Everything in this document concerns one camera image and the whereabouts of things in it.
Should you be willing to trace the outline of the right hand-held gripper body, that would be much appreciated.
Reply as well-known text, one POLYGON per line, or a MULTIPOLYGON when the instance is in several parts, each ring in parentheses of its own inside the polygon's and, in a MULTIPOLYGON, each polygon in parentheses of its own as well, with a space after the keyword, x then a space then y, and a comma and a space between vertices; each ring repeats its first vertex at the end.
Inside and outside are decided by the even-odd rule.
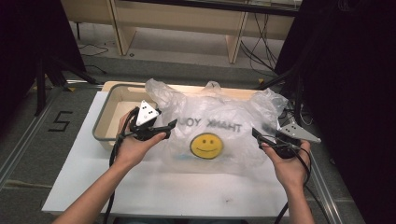
POLYGON ((276 144, 273 149, 280 158, 291 159, 299 152, 302 140, 313 143, 321 142, 319 137, 293 122, 277 130, 276 144))

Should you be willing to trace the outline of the metal floor rail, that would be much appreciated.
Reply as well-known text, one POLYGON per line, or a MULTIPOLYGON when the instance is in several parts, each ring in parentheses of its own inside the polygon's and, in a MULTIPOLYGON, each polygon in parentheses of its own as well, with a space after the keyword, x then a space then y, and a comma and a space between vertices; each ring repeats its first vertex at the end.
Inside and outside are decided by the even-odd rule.
MULTIPOLYGON (((294 101, 289 101, 287 109, 290 111, 287 115, 289 124, 295 122, 297 125, 304 127, 301 116, 301 106, 295 104, 294 101)), ((320 170, 317 155, 314 151, 310 153, 311 158, 311 180, 313 181, 316 191, 318 193, 317 203, 325 216, 328 224, 343 224, 340 217, 338 207, 326 184, 323 172, 320 170)))
POLYGON ((7 180, 13 173, 26 149, 31 145, 38 130, 47 118, 49 112, 51 111, 52 105, 59 98, 63 91, 63 88, 54 88, 49 92, 49 96, 45 101, 45 106, 36 116, 33 117, 29 126, 23 132, 17 145, 12 149, 6 161, 0 167, 0 191, 6 185, 7 180))

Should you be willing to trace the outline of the light wooden desk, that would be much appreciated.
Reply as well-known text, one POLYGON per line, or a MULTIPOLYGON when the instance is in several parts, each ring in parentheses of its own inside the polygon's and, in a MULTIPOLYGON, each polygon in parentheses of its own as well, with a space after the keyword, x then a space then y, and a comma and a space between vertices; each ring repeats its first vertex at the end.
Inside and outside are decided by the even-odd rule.
POLYGON ((170 0, 158 4, 122 0, 61 0, 67 19, 74 22, 107 24, 113 27, 120 55, 127 53, 138 28, 177 30, 224 35, 229 62, 234 63, 244 36, 258 37, 255 19, 266 20, 271 39, 284 40, 292 17, 267 12, 239 12, 210 8, 172 6, 170 0))

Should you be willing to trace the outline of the person's left hand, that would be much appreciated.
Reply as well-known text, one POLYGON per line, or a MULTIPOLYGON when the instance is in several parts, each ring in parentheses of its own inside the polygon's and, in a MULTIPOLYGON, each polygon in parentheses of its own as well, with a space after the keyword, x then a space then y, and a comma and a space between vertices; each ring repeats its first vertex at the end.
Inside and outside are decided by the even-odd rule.
POLYGON ((148 151, 165 138, 165 133, 158 133, 149 140, 140 141, 132 136, 126 136, 117 152, 113 165, 118 169, 130 171, 141 162, 148 151))

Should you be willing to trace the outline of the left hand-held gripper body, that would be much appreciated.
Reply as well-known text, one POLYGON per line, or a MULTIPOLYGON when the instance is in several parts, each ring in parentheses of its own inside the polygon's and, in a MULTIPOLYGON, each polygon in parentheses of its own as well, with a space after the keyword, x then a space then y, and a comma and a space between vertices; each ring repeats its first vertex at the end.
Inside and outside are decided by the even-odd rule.
POLYGON ((159 109, 153 108, 148 102, 143 100, 141 105, 134 108, 130 113, 130 133, 137 140, 149 140, 159 132, 158 128, 154 128, 153 125, 160 114, 159 109))

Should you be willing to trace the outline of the beige bin with grey rim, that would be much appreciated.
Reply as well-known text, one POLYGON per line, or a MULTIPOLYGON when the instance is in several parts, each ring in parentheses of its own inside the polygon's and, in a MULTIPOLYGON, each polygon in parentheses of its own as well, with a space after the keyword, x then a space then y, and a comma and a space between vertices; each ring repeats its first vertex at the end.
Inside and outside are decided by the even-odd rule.
POLYGON ((143 86, 116 84, 107 92, 106 100, 92 129, 93 137, 106 150, 111 150, 116 141, 120 118, 141 102, 146 101, 156 108, 157 104, 143 86))

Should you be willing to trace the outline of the white board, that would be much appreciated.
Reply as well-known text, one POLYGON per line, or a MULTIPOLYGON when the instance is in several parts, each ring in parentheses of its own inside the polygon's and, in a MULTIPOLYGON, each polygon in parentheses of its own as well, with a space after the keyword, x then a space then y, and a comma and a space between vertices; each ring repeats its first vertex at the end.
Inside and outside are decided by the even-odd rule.
MULTIPOLYGON (((59 214, 108 168, 109 152, 92 136, 107 94, 96 93, 42 210, 59 214)), ((275 217, 286 202, 271 162, 242 175, 176 173, 154 147, 116 189, 112 213, 126 217, 275 217)))

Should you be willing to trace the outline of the black tripod stand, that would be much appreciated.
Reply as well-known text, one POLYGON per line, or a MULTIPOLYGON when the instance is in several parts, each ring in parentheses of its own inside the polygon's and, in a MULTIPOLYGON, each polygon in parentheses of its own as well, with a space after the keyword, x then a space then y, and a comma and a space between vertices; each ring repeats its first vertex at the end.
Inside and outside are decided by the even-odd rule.
POLYGON ((50 82, 55 87, 64 87, 66 85, 66 79, 63 75, 63 71, 71 72, 77 77, 82 78, 93 85, 103 85, 103 82, 94 79, 89 76, 87 72, 78 69, 71 63, 60 59, 55 56, 39 56, 36 59, 36 72, 35 72, 35 84, 37 90, 37 102, 35 115, 38 116, 44 110, 46 106, 46 81, 45 77, 48 77, 50 82))
POLYGON ((260 90, 266 90, 284 81, 280 93, 292 100, 292 115, 297 124, 302 122, 304 67, 314 37, 313 29, 291 28, 276 63, 276 77, 259 87, 260 90))

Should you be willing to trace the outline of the person's right hand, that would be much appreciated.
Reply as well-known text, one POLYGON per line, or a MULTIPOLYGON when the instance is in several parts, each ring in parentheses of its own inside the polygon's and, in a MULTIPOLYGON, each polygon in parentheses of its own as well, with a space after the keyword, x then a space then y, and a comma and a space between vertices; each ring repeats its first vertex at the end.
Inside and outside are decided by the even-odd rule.
POLYGON ((309 165, 310 163, 310 144, 305 140, 301 141, 299 156, 302 161, 299 161, 297 157, 292 159, 281 159, 266 143, 262 143, 262 148, 264 153, 272 161, 276 171, 276 178, 285 191, 287 193, 304 191, 304 179, 307 173, 304 164, 309 165))

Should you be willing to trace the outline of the clear smiley face plastic bag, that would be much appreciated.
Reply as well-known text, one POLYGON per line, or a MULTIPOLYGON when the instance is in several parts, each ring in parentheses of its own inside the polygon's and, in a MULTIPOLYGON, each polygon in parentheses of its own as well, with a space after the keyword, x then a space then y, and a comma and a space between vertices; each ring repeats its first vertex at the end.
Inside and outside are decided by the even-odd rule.
POLYGON ((255 128, 266 133, 264 123, 278 126, 278 117, 288 100, 271 90, 256 91, 246 99, 231 97, 219 83, 210 81, 197 92, 175 90, 150 79, 147 94, 162 111, 157 124, 174 119, 176 127, 162 144, 163 162, 183 173, 238 174, 268 162, 252 136, 255 128), (176 155, 193 154, 196 161, 179 161, 176 155))

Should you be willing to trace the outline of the black curtain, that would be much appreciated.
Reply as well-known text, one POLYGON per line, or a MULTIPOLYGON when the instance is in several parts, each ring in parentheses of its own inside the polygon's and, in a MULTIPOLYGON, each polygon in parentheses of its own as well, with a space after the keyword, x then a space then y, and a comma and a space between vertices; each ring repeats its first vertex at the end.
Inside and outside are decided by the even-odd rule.
POLYGON ((396 224, 396 0, 303 0, 276 71, 303 83, 366 224, 396 224))
POLYGON ((85 65, 61 0, 0 0, 0 129, 41 69, 51 81, 85 65))

